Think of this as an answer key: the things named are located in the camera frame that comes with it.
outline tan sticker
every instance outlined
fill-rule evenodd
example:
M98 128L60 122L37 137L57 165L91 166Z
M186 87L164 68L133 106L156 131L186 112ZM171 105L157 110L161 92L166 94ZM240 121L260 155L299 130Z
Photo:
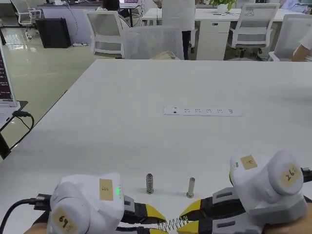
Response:
M252 155L241 157L240 160L242 161L245 170L256 168L258 166Z
M300 174L300 170L296 167L296 165L291 164L281 175L280 180L286 188L289 188L300 178Z
M58 225L64 234L73 234L78 230L77 224L64 212L58 208L52 214L52 220Z
M99 179L99 199L102 201L112 201L113 182L111 179Z

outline white drawer cabinet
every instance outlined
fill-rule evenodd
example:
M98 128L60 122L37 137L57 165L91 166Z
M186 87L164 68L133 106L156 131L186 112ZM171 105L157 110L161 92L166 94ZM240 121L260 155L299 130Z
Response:
M229 28L229 21L202 21L196 60L223 60Z

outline laptop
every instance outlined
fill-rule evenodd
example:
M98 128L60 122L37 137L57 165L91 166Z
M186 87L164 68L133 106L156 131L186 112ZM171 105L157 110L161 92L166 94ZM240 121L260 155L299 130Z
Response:
M135 8L137 7L138 0L119 0L120 8Z
M13 112L20 109L5 65L2 43L0 42L0 129L12 118Z

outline potted plant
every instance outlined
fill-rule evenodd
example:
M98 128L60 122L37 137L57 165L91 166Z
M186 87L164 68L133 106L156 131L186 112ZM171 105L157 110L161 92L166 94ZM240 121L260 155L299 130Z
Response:
M213 7L217 7L217 11L219 14L224 14L226 10L230 10L232 4L235 3L236 0L210 0L209 4Z

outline glossy floor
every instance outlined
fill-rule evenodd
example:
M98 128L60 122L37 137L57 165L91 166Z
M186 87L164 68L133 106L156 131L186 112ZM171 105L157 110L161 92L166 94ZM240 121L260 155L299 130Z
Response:
M44 49L38 35L27 40L25 29L2 30L7 41L3 47L5 61L17 100L26 100L25 110L36 122L53 106L66 90L81 76L95 59L89 47ZM3 131L9 146L27 132L18 119L14 119Z

